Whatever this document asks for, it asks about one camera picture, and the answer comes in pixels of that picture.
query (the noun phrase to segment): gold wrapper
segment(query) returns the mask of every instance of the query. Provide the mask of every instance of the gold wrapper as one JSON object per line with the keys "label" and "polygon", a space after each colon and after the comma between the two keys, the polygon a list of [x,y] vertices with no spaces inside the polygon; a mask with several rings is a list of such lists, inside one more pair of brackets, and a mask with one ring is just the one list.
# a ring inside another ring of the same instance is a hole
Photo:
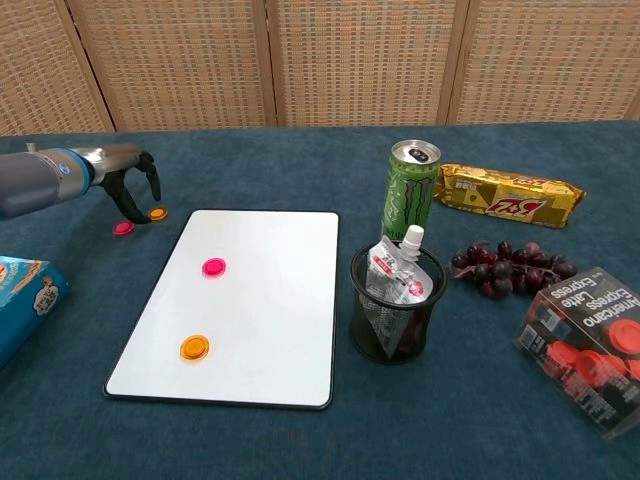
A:
{"label": "gold wrapper", "polygon": [[436,198],[449,207],[562,228],[586,193],[559,180],[457,164],[444,164]]}

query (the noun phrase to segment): monster energy can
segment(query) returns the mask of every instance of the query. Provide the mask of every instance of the monster energy can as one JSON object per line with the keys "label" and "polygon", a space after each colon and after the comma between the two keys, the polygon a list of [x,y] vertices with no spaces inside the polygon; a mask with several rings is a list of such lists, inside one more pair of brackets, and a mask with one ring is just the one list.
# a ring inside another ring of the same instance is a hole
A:
{"label": "monster energy can", "polygon": [[426,227],[433,188],[440,170],[440,149],[422,140],[404,140],[391,148],[382,233],[400,241],[410,225]]}

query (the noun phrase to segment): pink magnet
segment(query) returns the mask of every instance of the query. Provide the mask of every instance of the pink magnet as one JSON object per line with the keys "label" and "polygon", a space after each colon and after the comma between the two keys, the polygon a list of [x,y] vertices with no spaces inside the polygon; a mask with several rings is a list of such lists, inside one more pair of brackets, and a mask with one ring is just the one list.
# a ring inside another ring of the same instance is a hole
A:
{"label": "pink magnet", "polygon": [[111,232],[114,235],[122,237],[124,235],[129,235],[136,228],[133,222],[120,222],[113,226]]}
{"label": "pink magnet", "polygon": [[205,277],[219,277],[227,269],[227,264],[221,258],[210,258],[202,264]]}

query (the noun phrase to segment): woven panel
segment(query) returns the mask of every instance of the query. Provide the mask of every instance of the woven panel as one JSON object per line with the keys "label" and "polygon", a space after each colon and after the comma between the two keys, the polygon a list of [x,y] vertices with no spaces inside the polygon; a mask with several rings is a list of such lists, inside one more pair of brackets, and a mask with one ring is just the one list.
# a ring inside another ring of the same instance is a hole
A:
{"label": "woven panel", "polygon": [[483,0],[457,123],[622,118],[640,87],[640,1]]}
{"label": "woven panel", "polygon": [[250,0],[70,6],[118,130],[265,125]]}
{"label": "woven panel", "polygon": [[75,35],[51,0],[0,2],[0,135],[113,130],[64,20]]}
{"label": "woven panel", "polygon": [[435,122],[454,0],[267,0],[267,6],[269,17],[276,15],[279,123]]}

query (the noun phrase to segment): red grapes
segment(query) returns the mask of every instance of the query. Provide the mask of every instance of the red grapes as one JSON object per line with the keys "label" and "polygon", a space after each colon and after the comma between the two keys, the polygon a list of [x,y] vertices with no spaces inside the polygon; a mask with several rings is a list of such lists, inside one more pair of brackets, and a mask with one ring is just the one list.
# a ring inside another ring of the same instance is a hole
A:
{"label": "red grapes", "polygon": [[450,269],[455,278],[471,280],[488,298],[514,291],[535,294],[578,273],[564,255],[549,255],[535,242],[514,250],[507,241],[500,242],[496,251],[486,243],[475,243],[451,259]]}

